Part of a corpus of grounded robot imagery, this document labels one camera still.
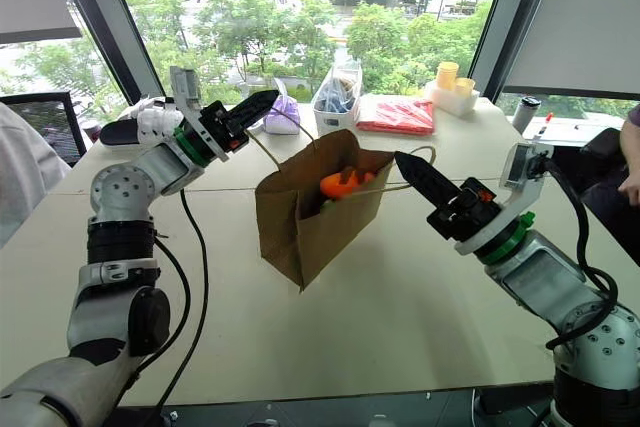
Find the person's hand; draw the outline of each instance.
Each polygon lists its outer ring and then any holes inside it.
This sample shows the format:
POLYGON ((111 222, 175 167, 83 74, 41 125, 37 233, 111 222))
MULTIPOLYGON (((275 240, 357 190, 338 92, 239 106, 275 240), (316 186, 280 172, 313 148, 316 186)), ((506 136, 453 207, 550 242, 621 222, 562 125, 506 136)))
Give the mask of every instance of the person's hand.
POLYGON ((640 170, 630 172, 627 180, 618 187, 618 192, 629 197, 633 207, 640 207, 640 170))

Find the red plastic bag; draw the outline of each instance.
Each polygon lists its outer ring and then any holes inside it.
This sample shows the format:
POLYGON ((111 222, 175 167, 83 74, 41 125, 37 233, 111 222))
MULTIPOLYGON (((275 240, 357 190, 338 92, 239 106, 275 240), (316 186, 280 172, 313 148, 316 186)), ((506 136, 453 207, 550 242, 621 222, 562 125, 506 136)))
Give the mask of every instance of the red plastic bag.
POLYGON ((356 126, 374 132, 429 135, 435 130, 433 104, 401 95, 364 95, 356 126))

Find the paper bag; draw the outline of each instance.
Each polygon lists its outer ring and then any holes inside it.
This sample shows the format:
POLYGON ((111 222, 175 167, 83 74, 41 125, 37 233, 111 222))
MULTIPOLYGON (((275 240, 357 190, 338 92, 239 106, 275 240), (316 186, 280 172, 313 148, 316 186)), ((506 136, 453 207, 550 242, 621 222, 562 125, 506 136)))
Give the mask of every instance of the paper bag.
POLYGON ((320 180, 345 167, 376 178, 357 191, 384 188, 393 152, 361 149, 348 130, 320 137, 279 165, 256 188, 260 251, 276 269, 304 289, 378 213, 382 192, 349 195, 324 205, 320 180))

